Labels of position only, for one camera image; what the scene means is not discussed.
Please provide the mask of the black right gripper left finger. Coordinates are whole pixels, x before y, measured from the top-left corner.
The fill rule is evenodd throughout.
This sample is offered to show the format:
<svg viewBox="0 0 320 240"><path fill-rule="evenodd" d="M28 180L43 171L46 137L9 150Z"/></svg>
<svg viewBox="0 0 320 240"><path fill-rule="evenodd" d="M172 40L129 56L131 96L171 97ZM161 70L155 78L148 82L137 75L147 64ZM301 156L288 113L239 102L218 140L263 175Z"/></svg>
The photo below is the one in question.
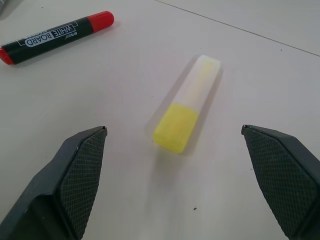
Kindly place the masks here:
<svg viewBox="0 0 320 240"><path fill-rule="evenodd" d="M0 240L82 240L98 192L108 130L67 138L0 223Z"/></svg>

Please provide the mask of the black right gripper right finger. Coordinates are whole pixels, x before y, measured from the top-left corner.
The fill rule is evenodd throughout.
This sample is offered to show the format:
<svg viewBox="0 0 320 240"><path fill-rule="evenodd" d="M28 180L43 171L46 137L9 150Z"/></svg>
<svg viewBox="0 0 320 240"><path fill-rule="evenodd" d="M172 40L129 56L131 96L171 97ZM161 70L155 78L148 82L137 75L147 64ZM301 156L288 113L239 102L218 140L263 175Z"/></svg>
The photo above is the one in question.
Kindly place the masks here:
<svg viewBox="0 0 320 240"><path fill-rule="evenodd" d="M289 240L320 240L320 160L294 136L243 125L259 188Z"/></svg>

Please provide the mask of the yellow highlighter with white cap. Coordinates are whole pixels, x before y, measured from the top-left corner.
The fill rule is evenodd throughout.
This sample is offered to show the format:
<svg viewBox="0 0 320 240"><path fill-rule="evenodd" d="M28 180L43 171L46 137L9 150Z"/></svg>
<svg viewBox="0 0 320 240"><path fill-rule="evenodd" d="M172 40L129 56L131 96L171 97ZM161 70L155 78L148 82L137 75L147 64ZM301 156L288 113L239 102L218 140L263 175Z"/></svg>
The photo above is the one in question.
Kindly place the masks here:
<svg viewBox="0 0 320 240"><path fill-rule="evenodd" d="M153 132L156 144L183 153L220 71L217 59L200 55L195 60Z"/></svg>

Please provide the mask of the black red whiteboard marker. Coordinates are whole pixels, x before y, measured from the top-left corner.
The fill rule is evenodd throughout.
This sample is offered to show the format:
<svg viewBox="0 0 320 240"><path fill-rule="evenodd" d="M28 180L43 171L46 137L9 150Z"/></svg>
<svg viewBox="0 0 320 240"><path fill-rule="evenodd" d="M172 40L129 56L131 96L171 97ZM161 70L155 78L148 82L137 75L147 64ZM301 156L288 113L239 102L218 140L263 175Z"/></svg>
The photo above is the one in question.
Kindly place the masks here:
<svg viewBox="0 0 320 240"><path fill-rule="evenodd" d="M0 45L0 60L17 65L109 28L114 15L103 11Z"/></svg>

